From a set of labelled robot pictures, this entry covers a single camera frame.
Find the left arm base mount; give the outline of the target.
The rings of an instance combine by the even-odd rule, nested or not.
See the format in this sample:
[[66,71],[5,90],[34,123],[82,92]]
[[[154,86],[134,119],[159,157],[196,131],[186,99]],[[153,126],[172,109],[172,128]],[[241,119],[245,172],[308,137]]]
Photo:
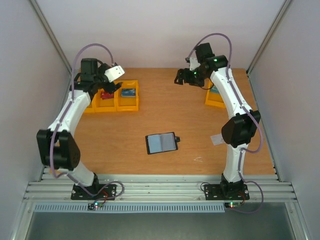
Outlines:
[[107,198],[107,200],[114,200],[117,194],[117,185],[109,184],[101,190],[102,187],[103,184],[90,187],[80,187],[74,184],[70,199],[94,201]]

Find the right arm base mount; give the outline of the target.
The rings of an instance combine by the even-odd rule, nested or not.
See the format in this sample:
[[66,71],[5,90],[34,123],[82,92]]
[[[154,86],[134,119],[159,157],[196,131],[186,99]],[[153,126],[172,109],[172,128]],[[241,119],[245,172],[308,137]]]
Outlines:
[[222,188],[220,184],[209,183],[205,183],[201,187],[207,201],[240,201],[250,199],[248,186],[246,184],[231,189]]

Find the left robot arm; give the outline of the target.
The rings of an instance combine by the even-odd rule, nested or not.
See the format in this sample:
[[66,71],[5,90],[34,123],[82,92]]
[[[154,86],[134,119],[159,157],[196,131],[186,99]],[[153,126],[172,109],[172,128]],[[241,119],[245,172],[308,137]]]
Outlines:
[[40,160],[51,169],[54,178],[68,177],[80,188],[81,195],[96,199],[104,189],[98,176],[81,161],[81,152],[74,139],[76,127],[86,108],[99,90],[115,93],[122,86],[115,81],[125,71],[116,64],[96,58],[83,58],[80,70],[72,78],[66,103],[53,123],[36,134]]

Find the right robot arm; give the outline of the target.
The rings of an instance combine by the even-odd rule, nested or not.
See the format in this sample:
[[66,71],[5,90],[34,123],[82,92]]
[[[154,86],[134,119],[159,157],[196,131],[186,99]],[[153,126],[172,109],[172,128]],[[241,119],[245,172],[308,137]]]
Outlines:
[[222,200],[248,200],[248,187],[243,180],[245,149],[254,137],[261,114],[252,110],[233,78],[229,61],[224,55],[215,55],[209,43],[195,47],[195,58],[187,60],[188,68],[177,71],[174,83],[203,88],[209,79],[217,88],[228,114],[228,121],[221,128],[227,144],[226,165],[218,185],[205,185],[206,199],[217,195]]

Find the white card with red pattern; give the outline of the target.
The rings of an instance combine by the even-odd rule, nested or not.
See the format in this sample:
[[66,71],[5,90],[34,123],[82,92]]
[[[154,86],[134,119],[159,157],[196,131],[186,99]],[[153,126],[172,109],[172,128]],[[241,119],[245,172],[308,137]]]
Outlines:
[[214,146],[221,145],[221,144],[225,143],[225,141],[224,141],[224,139],[222,137],[222,134],[212,135],[210,137],[210,139],[211,139],[211,141],[212,141]]

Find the card holder with clear sleeves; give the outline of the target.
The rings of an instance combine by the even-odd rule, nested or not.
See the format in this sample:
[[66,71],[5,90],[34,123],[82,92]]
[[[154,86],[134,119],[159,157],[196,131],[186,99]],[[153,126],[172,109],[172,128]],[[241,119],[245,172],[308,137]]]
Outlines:
[[177,151],[181,141],[174,132],[156,133],[145,136],[146,151],[148,155]]

